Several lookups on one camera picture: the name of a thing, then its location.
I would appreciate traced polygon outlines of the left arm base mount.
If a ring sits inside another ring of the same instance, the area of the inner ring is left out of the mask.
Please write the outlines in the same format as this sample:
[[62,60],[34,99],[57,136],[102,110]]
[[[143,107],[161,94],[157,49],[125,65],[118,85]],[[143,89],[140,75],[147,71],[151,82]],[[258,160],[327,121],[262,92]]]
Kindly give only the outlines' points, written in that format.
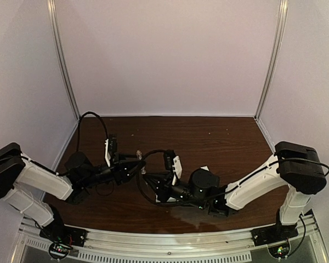
[[42,227],[40,237],[72,247],[84,246],[87,235],[85,229],[66,226],[60,215],[54,215],[53,218],[54,220],[49,225]]

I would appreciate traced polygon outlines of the aluminium frame post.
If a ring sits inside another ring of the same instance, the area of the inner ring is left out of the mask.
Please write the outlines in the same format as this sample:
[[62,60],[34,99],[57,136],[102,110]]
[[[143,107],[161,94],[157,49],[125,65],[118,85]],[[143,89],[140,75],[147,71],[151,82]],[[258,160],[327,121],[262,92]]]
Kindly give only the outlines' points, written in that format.
[[56,3],[54,0],[47,0],[48,14],[50,19],[50,24],[52,28],[52,34],[54,39],[54,45],[56,49],[56,55],[58,59],[58,64],[60,68],[60,73],[63,79],[64,87],[66,90],[67,98],[69,100],[73,115],[78,121],[80,118],[80,111],[77,106],[76,98],[72,90],[72,84],[67,69],[67,63],[65,59],[65,54],[63,50],[63,44],[61,41],[60,30],[58,25],[58,16],[56,12]]
[[258,103],[258,107],[256,110],[256,114],[254,115],[254,119],[256,121],[259,121],[262,111],[268,96],[269,88],[272,83],[273,75],[276,69],[277,64],[277,58],[280,52],[280,48],[283,41],[283,36],[285,33],[285,27],[286,27],[286,21],[287,21],[287,13],[288,13],[288,1],[287,0],[281,0],[279,5],[279,11],[277,14],[277,23],[276,23],[276,29],[275,29],[275,36],[273,41],[273,46],[271,50],[271,56],[267,68],[267,73],[262,89],[262,93],[260,96],[260,100]]

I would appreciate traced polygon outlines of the right aluminium frame post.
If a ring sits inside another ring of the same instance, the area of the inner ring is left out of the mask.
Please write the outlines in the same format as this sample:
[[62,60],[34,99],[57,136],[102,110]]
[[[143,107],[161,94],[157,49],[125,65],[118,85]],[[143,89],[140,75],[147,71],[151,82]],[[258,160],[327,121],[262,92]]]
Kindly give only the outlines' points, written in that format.
[[277,14],[277,23],[276,23],[276,29],[275,29],[275,36],[273,41],[273,46],[271,50],[271,56],[267,68],[267,73],[262,89],[262,93],[260,96],[260,100],[258,103],[258,107],[256,110],[256,114],[254,115],[254,119],[256,121],[259,121],[262,111],[268,96],[269,88],[272,83],[273,75],[276,69],[277,64],[277,58],[280,52],[280,48],[283,41],[283,36],[285,33],[285,27],[286,27],[286,21],[287,21],[287,13],[288,13],[288,1],[287,0],[281,0],[279,5],[279,11]]

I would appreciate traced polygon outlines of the left aluminium frame post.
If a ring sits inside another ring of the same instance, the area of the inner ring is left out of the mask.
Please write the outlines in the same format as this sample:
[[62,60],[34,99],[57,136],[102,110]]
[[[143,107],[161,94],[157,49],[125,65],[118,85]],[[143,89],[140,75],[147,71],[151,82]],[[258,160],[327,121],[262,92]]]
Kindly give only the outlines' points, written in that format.
[[77,106],[76,98],[72,90],[72,84],[67,69],[67,63],[65,59],[65,54],[63,50],[63,44],[61,41],[60,30],[58,25],[58,16],[56,12],[56,3],[54,0],[47,0],[48,14],[50,19],[50,24],[52,28],[52,34],[54,39],[54,45],[56,49],[56,55],[58,59],[58,64],[60,68],[60,73],[63,79],[64,87],[66,90],[67,98],[69,100],[73,115],[78,121],[80,118],[80,111]]

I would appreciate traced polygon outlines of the clear handle screwdriver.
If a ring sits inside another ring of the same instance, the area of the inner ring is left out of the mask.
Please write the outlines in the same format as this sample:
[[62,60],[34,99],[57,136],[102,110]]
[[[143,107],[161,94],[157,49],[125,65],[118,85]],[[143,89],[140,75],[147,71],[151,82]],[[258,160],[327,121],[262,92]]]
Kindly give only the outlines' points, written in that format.
[[144,157],[143,157],[143,154],[140,150],[138,150],[136,152],[136,155],[137,155],[137,159],[138,159],[138,172],[141,174],[141,175],[144,175],[146,174],[146,169],[145,169],[145,166],[146,166],[146,162],[144,161]]

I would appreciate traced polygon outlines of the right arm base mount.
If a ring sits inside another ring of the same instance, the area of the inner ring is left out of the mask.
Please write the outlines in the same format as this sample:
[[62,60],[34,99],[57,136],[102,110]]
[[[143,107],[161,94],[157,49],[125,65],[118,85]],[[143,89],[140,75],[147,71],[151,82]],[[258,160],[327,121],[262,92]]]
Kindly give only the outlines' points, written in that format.
[[276,213],[276,223],[270,226],[258,227],[251,230],[254,245],[260,246],[265,244],[285,241],[288,238],[297,237],[297,221],[291,225],[283,225],[280,220],[280,210]]

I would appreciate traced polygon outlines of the front aluminium rail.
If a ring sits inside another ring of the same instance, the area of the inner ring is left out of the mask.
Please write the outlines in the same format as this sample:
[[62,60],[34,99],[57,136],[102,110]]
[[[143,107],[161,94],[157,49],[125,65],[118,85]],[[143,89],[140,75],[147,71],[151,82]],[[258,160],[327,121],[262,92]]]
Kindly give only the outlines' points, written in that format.
[[301,246],[286,259],[271,256],[272,246],[255,246],[251,228],[189,234],[137,234],[87,229],[83,247],[61,261],[48,254],[51,242],[23,224],[9,262],[329,262],[313,223]]

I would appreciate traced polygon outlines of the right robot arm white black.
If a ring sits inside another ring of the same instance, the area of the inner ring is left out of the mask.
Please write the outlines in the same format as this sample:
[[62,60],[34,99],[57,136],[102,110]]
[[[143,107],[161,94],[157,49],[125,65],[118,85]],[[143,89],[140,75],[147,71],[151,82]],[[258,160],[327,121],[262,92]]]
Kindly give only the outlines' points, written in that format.
[[211,215],[229,216],[272,190],[288,186],[276,216],[276,224],[281,227],[298,222],[311,196],[325,188],[329,174],[329,166],[320,162],[316,149],[287,141],[277,143],[275,153],[260,167],[224,186],[207,167],[196,169],[188,182],[183,182],[180,158],[172,153],[164,157],[167,173],[143,174],[157,204],[191,206]]

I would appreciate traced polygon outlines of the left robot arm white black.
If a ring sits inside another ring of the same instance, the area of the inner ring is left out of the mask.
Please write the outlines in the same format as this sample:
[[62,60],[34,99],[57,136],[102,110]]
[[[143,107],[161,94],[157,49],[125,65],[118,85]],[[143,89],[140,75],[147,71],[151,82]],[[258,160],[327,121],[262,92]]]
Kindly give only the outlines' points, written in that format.
[[66,172],[58,173],[22,153],[12,142],[0,149],[0,199],[43,227],[57,220],[52,206],[39,201],[25,186],[42,190],[66,203],[78,205],[99,184],[129,182],[145,162],[136,155],[105,153],[105,163],[94,166],[77,151],[65,163]]

